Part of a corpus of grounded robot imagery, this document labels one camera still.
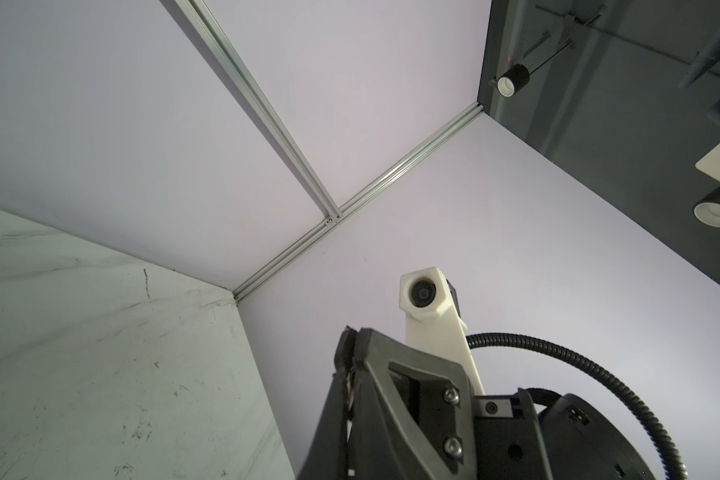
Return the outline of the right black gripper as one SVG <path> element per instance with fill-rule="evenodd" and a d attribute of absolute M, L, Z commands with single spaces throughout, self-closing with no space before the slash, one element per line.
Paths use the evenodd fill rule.
<path fill-rule="evenodd" d="M 520 389 L 473 399 L 479 479 L 653 479 L 596 408 L 574 394 Z"/>

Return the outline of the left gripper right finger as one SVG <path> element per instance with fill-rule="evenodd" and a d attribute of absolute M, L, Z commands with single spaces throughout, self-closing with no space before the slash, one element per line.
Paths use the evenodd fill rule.
<path fill-rule="evenodd" d="M 351 450 L 357 479 L 474 479 L 461 365 L 364 328 L 356 337 Z"/>

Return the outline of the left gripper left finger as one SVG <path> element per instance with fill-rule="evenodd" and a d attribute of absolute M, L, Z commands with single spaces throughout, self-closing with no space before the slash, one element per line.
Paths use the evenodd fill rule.
<path fill-rule="evenodd" d="M 297 479 L 347 479 L 349 477 L 348 422 L 353 390 L 353 358 L 358 332 L 347 327 L 335 355 L 335 371 L 312 444 Z"/>

